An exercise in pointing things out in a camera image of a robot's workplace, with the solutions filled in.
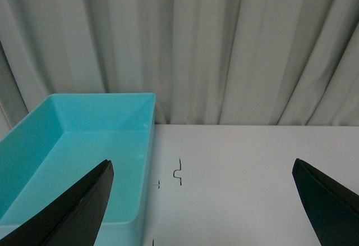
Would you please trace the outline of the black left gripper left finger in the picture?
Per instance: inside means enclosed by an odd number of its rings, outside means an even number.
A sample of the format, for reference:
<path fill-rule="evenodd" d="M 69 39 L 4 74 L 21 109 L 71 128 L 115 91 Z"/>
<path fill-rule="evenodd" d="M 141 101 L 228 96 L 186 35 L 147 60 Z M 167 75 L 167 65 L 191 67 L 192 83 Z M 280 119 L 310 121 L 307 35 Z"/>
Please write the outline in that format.
<path fill-rule="evenodd" d="M 104 160 L 43 210 L 1 239 L 1 245 L 94 245 L 114 178 Z"/>

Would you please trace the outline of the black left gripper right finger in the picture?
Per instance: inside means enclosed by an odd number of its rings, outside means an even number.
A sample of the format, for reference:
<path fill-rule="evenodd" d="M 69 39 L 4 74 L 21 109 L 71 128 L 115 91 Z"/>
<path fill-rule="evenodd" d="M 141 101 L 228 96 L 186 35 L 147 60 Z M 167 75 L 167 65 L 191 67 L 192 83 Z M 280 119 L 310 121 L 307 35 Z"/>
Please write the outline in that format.
<path fill-rule="evenodd" d="M 358 194 L 296 159 L 292 175 L 321 245 L 358 245 Z"/>

